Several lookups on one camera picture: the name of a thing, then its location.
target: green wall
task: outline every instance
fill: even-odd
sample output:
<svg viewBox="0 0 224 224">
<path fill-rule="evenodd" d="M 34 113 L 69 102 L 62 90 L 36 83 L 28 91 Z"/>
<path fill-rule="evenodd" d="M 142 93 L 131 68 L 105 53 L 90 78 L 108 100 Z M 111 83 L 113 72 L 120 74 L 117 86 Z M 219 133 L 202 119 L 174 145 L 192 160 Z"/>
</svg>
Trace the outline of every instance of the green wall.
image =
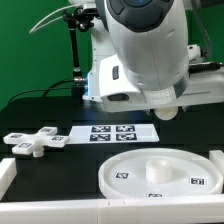
<svg viewBox="0 0 224 224">
<path fill-rule="evenodd" d="M 59 21 L 32 35 L 30 28 L 42 17 L 68 4 L 67 0 L 0 0 L 0 109 L 18 92 L 47 88 L 72 78 L 72 58 L 67 25 Z M 214 60 L 224 62 L 224 6 L 201 10 L 213 44 Z M 191 13 L 190 43 L 204 45 Z M 90 68 L 89 34 L 78 34 L 81 68 Z M 58 95 L 69 94 L 60 91 Z"/>
</svg>

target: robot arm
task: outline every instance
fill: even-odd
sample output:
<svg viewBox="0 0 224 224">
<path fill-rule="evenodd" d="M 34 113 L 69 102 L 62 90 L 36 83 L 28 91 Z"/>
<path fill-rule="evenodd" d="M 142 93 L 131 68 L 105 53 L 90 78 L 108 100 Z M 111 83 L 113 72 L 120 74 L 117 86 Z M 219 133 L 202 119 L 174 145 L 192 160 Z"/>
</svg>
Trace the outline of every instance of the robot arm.
<svg viewBox="0 0 224 224">
<path fill-rule="evenodd" d="M 179 106 L 224 100 L 222 69 L 189 76 L 189 61 L 200 49 L 187 46 L 183 1 L 95 3 L 101 20 L 95 18 L 91 28 L 94 60 L 86 104 L 108 112 L 174 108 L 172 116 L 161 117 L 170 119 Z"/>
</svg>

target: black tabletop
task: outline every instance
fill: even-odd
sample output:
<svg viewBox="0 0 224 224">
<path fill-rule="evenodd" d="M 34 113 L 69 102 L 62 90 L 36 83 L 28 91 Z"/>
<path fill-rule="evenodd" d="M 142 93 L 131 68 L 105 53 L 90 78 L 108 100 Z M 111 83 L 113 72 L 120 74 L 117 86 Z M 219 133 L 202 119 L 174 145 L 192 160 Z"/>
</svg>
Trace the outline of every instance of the black tabletop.
<svg viewBox="0 0 224 224">
<path fill-rule="evenodd" d="M 153 123 L 158 143 L 80 144 L 63 149 L 45 147 L 42 158 L 14 155 L 3 137 L 11 132 L 34 134 L 44 126 L 58 127 L 69 135 L 74 125 Z M 158 120 L 143 111 L 106 113 L 86 108 L 71 97 L 25 98 L 0 112 L 0 159 L 16 158 L 17 176 L 3 202 L 103 198 L 98 170 L 108 158 L 141 148 L 173 148 L 208 157 L 224 149 L 224 105 L 189 107 L 171 121 Z"/>
</svg>

